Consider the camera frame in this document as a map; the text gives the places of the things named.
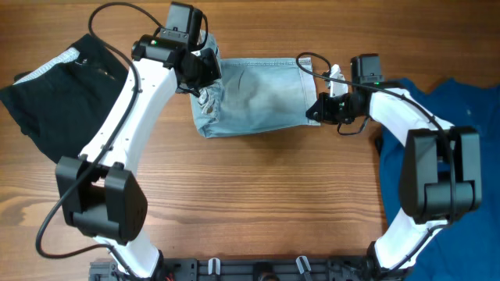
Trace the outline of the light blue denim shorts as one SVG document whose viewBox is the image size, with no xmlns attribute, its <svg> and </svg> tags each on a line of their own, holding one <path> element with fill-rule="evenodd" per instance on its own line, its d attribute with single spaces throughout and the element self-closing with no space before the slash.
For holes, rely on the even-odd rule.
<svg viewBox="0 0 500 281">
<path fill-rule="evenodd" d="M 293 126 L 317 126 L 305 113 L 317 93 L 311 58 L 222 59 L 213 34 L 205 48 L 212 49 L 221 78 L 191 97 L 195 127 L 205 138 L 281 130 Z"/>
</svg>

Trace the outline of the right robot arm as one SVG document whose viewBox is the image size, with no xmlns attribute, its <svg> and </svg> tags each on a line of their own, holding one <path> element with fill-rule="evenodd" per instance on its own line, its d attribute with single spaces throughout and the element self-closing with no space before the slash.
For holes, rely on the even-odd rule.
<svg viewBox="0 0 500 281">
<path fill-rule="evenodd" d="M 402 276 L 436 234 L 451 227 L 482 200 L 478 132 L 439 118 L 399 82 L 386 81 L 376 54 L 351 60 L 352 80 L 329 69 L 321 93 L 306 117 L 335 126 L 361 117 L 387 128 L 404 147 L 399 180 L 400 209 L 385 234 L 372 242 L 365 273 Z"/>
</svg>

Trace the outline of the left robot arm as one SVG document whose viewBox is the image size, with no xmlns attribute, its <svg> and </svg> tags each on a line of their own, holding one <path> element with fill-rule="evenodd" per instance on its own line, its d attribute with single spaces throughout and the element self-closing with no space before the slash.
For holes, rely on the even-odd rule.
<svg viewBox="0 0 500 281">
<path fill-rule="evenodd" d="M 134 43 L 127 80 L 101 128 L 76 158 L 63 157 L 56 166 L 55 208 L 67 225 L 109 251 L 116 279 L 168 278 L 162 252 L 143 230 L 148 202 L 136 174 L 166 103 L 176 93 L 199 97 L 221 78 L 207 40 L 206 15 L 172 2 L 166 23 Z"/>
</svg>

